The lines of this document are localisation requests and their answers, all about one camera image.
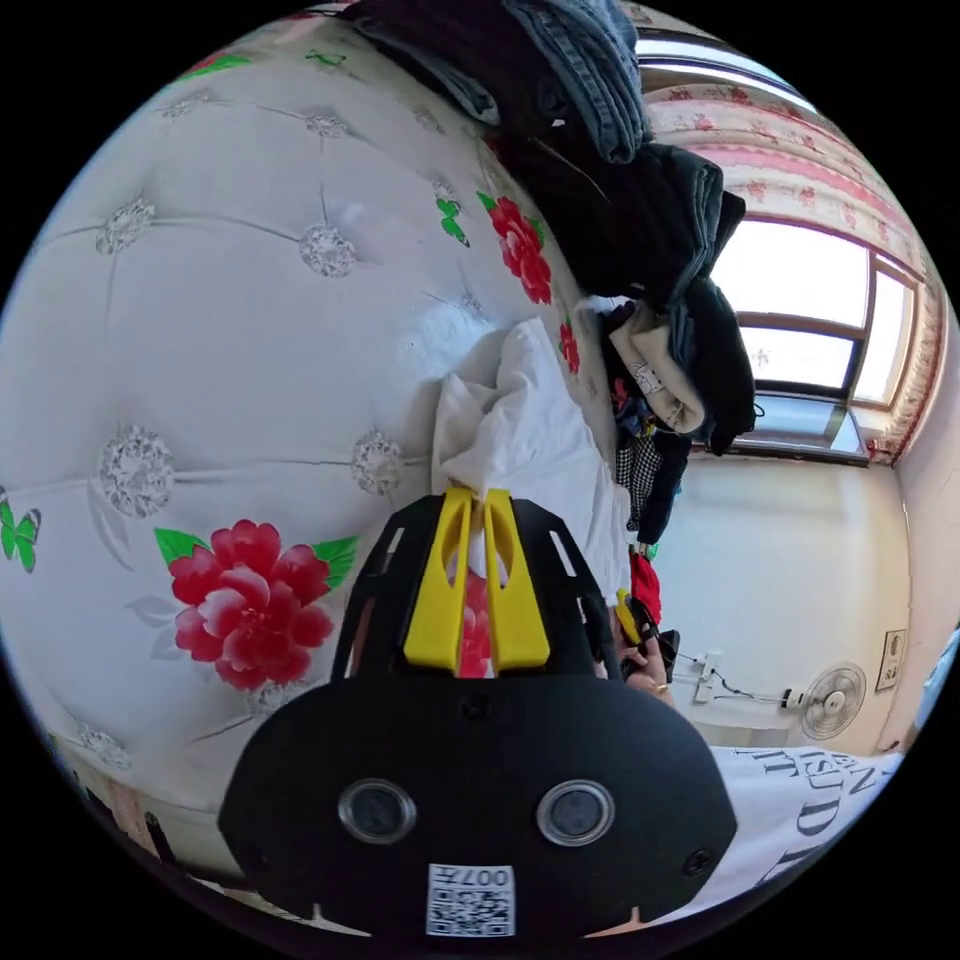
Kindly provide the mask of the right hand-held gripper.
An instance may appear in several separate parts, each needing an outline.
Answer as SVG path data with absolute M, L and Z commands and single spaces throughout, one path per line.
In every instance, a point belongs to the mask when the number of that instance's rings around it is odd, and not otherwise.
M 631 647 L 637 647 L 647 659 L 653 653 L 653 643 L 656 643 L 663 660 L 666 680 L 672 681 L 680 642 L 679 632 L 661 630 L 650 610 L 623 588 L 617 592 L 615 612 L 624 642 Z

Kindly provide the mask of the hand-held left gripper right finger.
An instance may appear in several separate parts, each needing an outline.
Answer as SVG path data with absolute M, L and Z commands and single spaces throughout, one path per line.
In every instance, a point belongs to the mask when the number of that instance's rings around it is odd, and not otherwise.
M 492 489 L 483 503 L 489 637 L 496 672 L 539 670 L 549 642 L 509 493 Z

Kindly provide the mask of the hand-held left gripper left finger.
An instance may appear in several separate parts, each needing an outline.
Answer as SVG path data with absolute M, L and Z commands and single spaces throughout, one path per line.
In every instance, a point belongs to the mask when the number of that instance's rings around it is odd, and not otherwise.
M 427 505 L 426 559 L 403 653 L 418 669 L 455 669 L 466 602 L 473 496 L 465 488 L 450 487 Z

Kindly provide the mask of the person's right hand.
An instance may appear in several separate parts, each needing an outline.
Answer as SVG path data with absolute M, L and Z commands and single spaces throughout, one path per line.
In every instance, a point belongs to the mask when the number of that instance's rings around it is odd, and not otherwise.
M 621 660 L 621 672 L 629 688 L 661 702 L 673 703 L 665 661 L 656 644 L 648 646 L 645 652 L 638 648 L 629 649 Z

